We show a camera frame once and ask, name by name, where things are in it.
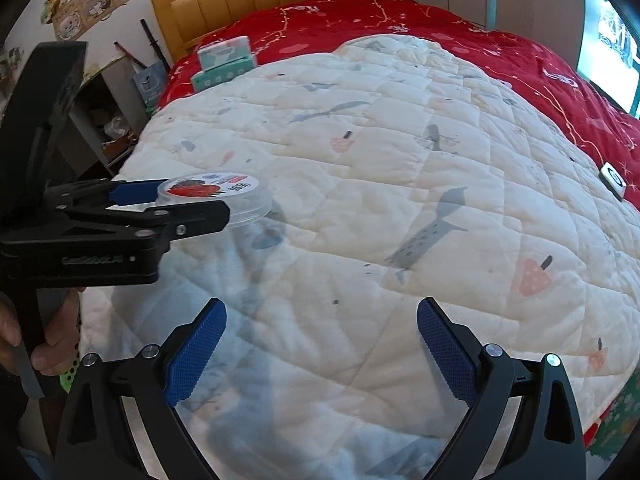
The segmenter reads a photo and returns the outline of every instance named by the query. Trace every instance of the white quilt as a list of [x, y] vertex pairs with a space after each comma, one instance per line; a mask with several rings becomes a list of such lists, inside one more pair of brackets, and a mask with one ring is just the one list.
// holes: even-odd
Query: white quilt
[[176, 101], [121, 176], [217, 168], [267, 177], [270, 215], [174, 243], [154, 285], [87, 291], [82, 336], [123, 358], [224, 301], [178, 411], [225, 480], [421, 479], [466, 410], [418, 334], [425, 296], [511, 356], [560, 355], [584, 429], [636, 366], [638, 212], [552, 121], [436, 43], [361, 38]]

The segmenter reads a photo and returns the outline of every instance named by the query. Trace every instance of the window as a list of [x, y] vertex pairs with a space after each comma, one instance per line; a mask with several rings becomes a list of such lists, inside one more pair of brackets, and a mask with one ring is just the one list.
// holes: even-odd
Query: window
[[638, 43], [609, 0], [586, 0], [578, 72], [624, 111], [635, 117], [640, 115]]

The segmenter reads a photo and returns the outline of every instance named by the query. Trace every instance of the human hand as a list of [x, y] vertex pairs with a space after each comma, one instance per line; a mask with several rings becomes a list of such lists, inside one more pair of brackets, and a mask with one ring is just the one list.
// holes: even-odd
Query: human hand
[[[46, 343], [31, 353], [31, 364], [41, 374], [56, 376], [63, 374], [76, 358], [76, 344], [80, 341], [78, 331], [79, 292], [84, 288], [69, 289], [65, 303], [51, 317], [45, 328]], [[14, 314], [0, 303], [0, 365], [8, 372], [17, 374], [10, 352], [11, 346], [22, 341], [20, 326]]]

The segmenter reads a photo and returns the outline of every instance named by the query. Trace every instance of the bed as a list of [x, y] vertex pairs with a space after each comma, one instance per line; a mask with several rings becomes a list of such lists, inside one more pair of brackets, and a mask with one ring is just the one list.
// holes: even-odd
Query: bed
[[[434, 296], [513, 356], [561, 355], [593, 437], [640, 352], [636, 120], [543, 46], [411, 0], [152, 1], [182, 59], [121, 176], [245, 171], [274, 206], [176, 243], [155, 285], [85, 293], [85, 351], [135, 354], [219, 297], [230, 329], [178, 411], [223, 478], [414, 478], [465, 411], [415, 330]], [[193, 49], [239, 35], [260, 66], [189, 96]]]

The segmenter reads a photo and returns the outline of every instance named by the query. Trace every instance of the container label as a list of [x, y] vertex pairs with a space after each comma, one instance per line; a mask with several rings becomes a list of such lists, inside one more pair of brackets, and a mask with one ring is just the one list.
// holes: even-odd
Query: container label
[[175, 182], [167, 192], [188, 198], [210, 198], [246, 193], [258, 187], [254, 176], [241, 173], [207, 173], [188, 176]]

